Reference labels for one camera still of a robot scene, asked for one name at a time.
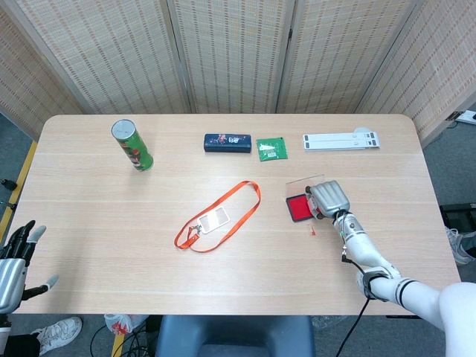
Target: wooden table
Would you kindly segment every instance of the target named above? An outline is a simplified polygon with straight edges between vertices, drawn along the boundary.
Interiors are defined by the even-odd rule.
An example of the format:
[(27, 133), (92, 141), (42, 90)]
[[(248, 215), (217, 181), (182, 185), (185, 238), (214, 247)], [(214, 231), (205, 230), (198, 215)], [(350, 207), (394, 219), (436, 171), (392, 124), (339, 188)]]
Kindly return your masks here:
[[(151, 170), (137, 172), (111, 136), (121, 118), (136, 123)], [(303, 150), (303, 133), (357, 126), (376, 130), (381, 149)], [(282, 136), (289, 159), (260, 162), (255, 144), (251, 154), (205, 153), (206, 132), (249, 133), (253, 143)], [(318, 174), (338, 180), (404, 276), (437, 288), (459, 281), (414, 125), (403, 115), (61, 115), (43, 129), (11, 230), (30, 219), (46, 225), (27, 286), (60, 279), (18, 311), (356, 315), (364, 297), (355, 267), (341, 263), (332, 221), (293, 223), (286, 207), (286, 182)], [(190, 217), (245, 179), (260, 184), (263, 200), (238, 233), (208, 254), (174, 247)], [(246, 187), (226, 208), (237, 218), (255, 200)], [(373, 301), (366, 313), (407, 312)]]

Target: green can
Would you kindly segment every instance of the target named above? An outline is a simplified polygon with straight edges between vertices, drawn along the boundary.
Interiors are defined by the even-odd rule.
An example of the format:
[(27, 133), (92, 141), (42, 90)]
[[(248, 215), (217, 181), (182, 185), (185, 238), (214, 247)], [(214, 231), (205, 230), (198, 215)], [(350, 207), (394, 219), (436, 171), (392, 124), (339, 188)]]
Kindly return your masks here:
[(116, 121), (111, 133), (137, 170), (145, 171), (152, 167), (154, 159), (147, 152), (147, 147), (132, 121), (128, 119)]

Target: chair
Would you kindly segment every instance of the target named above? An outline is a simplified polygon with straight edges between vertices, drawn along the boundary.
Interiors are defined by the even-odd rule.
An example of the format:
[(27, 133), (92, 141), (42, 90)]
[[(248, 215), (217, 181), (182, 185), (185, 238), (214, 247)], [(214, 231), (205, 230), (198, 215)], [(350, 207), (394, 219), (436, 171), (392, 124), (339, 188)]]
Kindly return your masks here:
[(167, 315), (156, 351), (156, 357), (315, 355), (309, 316)]

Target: orange lanyard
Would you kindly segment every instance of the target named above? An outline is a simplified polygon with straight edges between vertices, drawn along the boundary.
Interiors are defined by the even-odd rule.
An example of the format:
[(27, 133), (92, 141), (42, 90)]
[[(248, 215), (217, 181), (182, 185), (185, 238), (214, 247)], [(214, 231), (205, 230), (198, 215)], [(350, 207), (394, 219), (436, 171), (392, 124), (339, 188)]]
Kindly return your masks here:
[[(247, 184), (250, 184), (251, 186), (253, 186), (254, 188), (254, 191), (256, 192), (256, 195), (258, 196), (258, 202), (256, 202), (256, 204), (248, 211), (245, 213), (245, 215), (243, 217), (241, 217), (239, 219), (239, 221), (232, 227), (232, 229), (229, 230), (228, 233), (226, 233), (226, 235), (218, 242), (217, 245), (215, 245), (214, 247), (212, 248), (209, 248), (209, 249), (206, 249), (204, 251), (198, 251), (196, 249), (193, 249), (192, 247), (192, 244), (194, 242), (197, 241), (198, 238), (200, 238), (199, 236), (199, 229), (198, 227), (188, 227), (188, 234), (187, 234), (187, 240), (185, 242), (183, 242), (182, 244), (179, 245), (179, 238), (181, 236), (182, 233), (184, 233), (184, 230), (185, 228), (192, 222), (194, 221), (195, 219), (199, 218), (200, 216), (204, 215), (205, 213), (207, 213), (209, 210), (213, 210), (216, 206), (218, 206), (220, 203), (224, 202), (228, 197), (230, 197), (231, 195), (233, 195), (235, 192), (237, 192), (241, 187), (243, 186), (246, 186)], [(258, 206), (260, 205), (260, 202), (261, 202), (261, 190), (260, 190), (260, 186), (254, 182), (254, 181), (241, 181), (239, 184), (237, 184), (235, 187), (233, 187), (231, 190), (229, 190), (226, 194), (224, 194), (222, 197), (220, 197), (219, 199), (217, 199), (214, 203), (212, 203), (210, 206), (208, 206), (207, 208), (205, 208), (202, 212), (196, 214), (194, 217), (192, 217), (191, 219), (188, 220), (187, 223), (184, 224), (184, 226), (182, 227), (182, 229), (179, 231), (179, 233), (177, 234), (175, 240), (173, 241), (173, 244), (176, 245), (177, 248), (179, 249), (187, 249), (187, 248), (190, 248), (191, 250), (193, 251), (196, 251), (198, 253), (208, 253), (209, 251), (212, 251), (212, 250), (215, 250), (217, 249), (225, 240), (227, 240), (228, 238), (230, 238), (231, 236), (233, 236), (238, 230), (239, 228), (248, 220), (248, 218), (251, 217), (251, 215), (255, 212), (255, 210), (258, 208)]]

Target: yellow tape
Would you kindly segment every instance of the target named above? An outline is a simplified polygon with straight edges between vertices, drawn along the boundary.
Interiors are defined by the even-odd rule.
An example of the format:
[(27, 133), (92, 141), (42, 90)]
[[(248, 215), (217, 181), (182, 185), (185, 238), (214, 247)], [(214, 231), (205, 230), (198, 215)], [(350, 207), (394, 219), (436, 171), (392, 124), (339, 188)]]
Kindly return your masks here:
[(119, 357), (122, 355), (122, 344), (124, 343), (126, 335), (116, 335), (114, 338), (114, 345), (112, 346), (111, 357)]
[[(23, 161), (22, 170), (18, 175), (18, 179), (16, 180), (16, 189), (13, 190), (10, 199), (8, 200), (9, 203), (17, 203), (20, 193), (22, 192), (23, 184), (25, 183), (25, 179), (27, 178), (28, 170), (30, 169), (31, 162), (33, 160), (33, 156), (35, 155), (36, 150), (36, 142), (34, 141), (31, 143), (30, 149), (28, 150), (27, 157), (25, 161)], [(8, 222), (12, 216), (12, 210), (10, 208), (5, 208), (5, 212), (3, 213), (3, 217), (0, 221), (0, 242), (1, 238), (5, 235), (5, 231), (7, 230)]]

